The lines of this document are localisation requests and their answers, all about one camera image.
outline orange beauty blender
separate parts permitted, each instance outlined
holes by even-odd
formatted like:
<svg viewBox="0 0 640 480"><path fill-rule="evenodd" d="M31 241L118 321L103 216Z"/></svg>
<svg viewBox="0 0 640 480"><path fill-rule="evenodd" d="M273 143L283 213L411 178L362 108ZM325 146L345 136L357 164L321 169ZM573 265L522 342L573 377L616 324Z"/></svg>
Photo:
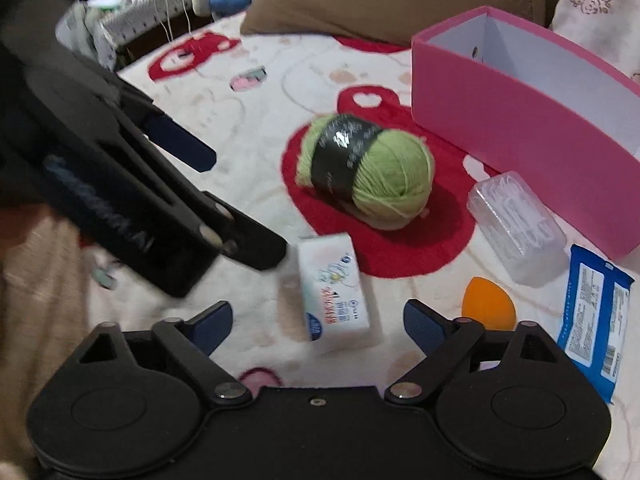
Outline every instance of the orange beauty blender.
<svg viewBox="0 0 640 480"><path fill-rule="evenodd" d="M462 316L479 321L487 330L513 330L516 325L516 308L509 295L479 276L466 286Z"/></svg>

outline blue wet wipes package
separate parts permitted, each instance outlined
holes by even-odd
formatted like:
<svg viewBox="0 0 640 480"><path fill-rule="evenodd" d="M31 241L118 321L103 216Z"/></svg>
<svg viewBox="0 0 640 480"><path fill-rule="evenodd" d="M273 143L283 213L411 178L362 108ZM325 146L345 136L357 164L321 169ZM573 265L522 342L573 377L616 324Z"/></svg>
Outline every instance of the blue wet wipes package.
<svg viewBox="0 0 640 480"><path fill-rule="evenodd" d="M564 323L558 346L605 402L611 402L625 341L634 280L584 247L571 247Z"/></svg>

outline green yarn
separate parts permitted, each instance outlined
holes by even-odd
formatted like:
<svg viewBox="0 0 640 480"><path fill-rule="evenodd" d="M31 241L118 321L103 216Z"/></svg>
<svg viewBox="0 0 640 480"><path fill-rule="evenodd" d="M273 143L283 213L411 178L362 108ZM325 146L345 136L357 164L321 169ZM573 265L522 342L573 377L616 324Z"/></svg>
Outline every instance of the green yarn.
<svg viewBox="0 0 640 480"><path fill-rule="evenodd" d="M322 131L333 117L316 119L302 140L296 171L296 184L300 187L313 186L312 157ZM433 155L421 139L402 130L384 130L358 167L353 203L367 217L410 221L427 205L434 173Z"/></svg>

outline pink box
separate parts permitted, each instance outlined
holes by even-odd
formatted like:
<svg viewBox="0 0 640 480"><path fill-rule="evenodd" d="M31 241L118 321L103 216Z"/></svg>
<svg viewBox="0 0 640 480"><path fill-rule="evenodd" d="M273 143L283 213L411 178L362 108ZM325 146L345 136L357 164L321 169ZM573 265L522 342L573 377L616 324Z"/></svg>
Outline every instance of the pink box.
<svg viewBox="0 0 640 480"><path fill-rule="evenodd" d="M422 31L412 55L417 124L520 173L609 258L640 246L640 85L492 7Z"/></svg>

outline black yarn label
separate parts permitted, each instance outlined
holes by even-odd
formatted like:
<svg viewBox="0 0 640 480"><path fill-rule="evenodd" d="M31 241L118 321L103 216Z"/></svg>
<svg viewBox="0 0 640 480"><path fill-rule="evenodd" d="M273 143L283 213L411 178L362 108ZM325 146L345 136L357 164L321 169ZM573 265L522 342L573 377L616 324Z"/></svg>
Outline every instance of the black yarn label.
<svg viewBox="0 0 640 480"><path fill-rule="evenodd" d="M341 114L320 134L311 161L311 183L320 192L353 202L353 183L362 157L383 128L359 117Z"/></svg>

